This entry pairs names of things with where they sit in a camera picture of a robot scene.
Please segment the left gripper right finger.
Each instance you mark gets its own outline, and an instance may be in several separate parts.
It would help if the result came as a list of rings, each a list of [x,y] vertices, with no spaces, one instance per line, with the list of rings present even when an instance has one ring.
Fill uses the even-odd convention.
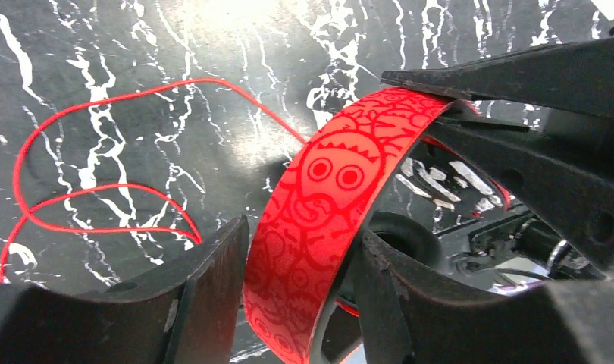
[[[363,230],[368,361],[614,363],[614,36],[381,78],[453,99],[547,107],[538,132],[455,111],[430,135],[502,184],[605,278],[505,297],[446,278]]]

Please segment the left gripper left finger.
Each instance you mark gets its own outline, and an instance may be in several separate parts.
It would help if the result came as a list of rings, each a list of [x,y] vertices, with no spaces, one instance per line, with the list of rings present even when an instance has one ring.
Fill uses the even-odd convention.
[[[240,216],[104,292],[0,284],[0,363],[227,363],[248,246]]]

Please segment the red black headphones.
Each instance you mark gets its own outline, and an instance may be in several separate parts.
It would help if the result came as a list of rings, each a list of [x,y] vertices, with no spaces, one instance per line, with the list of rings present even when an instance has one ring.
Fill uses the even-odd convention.
[[[282,175],[253,238],[243,287],[254,332],[285,363],[313,358],[324,311],[358,311],[352,294],[331,294],[346,270],[359,229],[367,225],[415,258],[434,261],[424,231],[374,203],[388,180],[409,180],[417,142],[451,106],[439,96],[402,88],[368,94],[339,111],[305,143]]]

